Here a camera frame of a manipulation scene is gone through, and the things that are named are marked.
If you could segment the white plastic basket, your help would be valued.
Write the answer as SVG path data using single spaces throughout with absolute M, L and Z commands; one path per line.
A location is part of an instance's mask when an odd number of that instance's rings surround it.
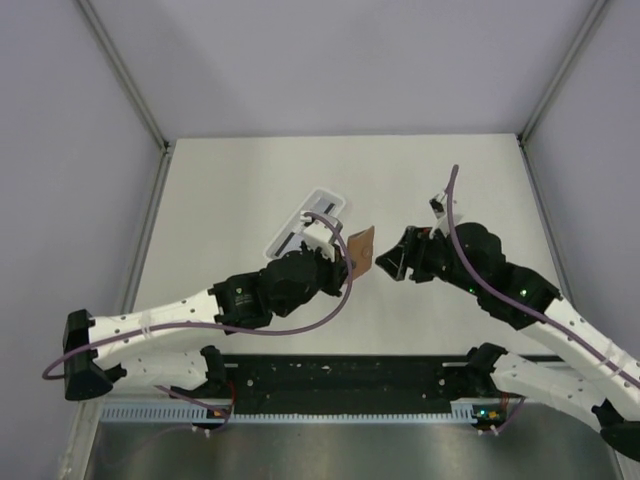
M 275 260 L 286 253 L 300 249 L 303 241 L 301 235 L 303 228 L 301 216 L 303 213 L 313 212 L 338 218 L 346 205 L 347 201 L 342 195 L 325 188 L 314 189 L 277 231 L 272 241 L 265 248 L 264 257 L 267 260 Z

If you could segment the tan leather card holder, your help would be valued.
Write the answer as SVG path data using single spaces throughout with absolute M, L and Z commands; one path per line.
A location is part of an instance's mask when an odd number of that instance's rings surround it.
M 348 237 L 347 249 L 353 263 L 353 279 L 366 274 L 372 267 L 375 227 L 354 233 Z

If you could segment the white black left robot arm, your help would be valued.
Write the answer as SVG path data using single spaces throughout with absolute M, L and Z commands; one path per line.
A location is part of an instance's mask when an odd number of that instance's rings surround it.
M 199 390 L 216 396 L 227 374 L 215 348 L 220 334 L 270 336 L 284 318 L 323 293 L 345 301 L 354 262 L 302 246 L 255 272 L 233 275 L 190 297 L 120 316 L 70 313 L 63 335 L 64 397 L 102 397 L 117 385 Z

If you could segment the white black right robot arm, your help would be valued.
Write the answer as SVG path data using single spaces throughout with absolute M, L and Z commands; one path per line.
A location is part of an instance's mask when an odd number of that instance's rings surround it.
M 475 297 L 489 316 L 544 345 L 571 378 L 500 351 L 467 370 L 469 388 L 529 397 L 594 429 L 615 451 L 639 458 L 639 361 L 605 336 L 536 271 L 507 261 L 498 236 L 478 223 L 453 233 L 409 226 L 375 263 L 393 280 L 439 279 Z

